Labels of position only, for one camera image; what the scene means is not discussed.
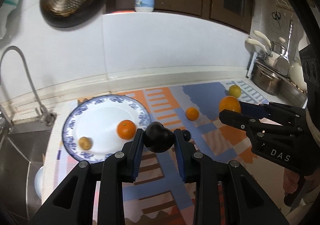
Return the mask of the person's right hand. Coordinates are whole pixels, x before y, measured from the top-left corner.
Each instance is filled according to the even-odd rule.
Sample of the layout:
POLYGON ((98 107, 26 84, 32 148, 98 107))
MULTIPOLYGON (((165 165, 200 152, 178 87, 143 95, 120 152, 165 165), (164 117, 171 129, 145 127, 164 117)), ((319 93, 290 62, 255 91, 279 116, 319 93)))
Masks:
POLYGON ((283 188, 285 190, 284 204, 295 208, 298 200, 305 204, 315 203, 319 198, 319 168, 310 176, 302 178, 291 170, 284 170, 283 188))

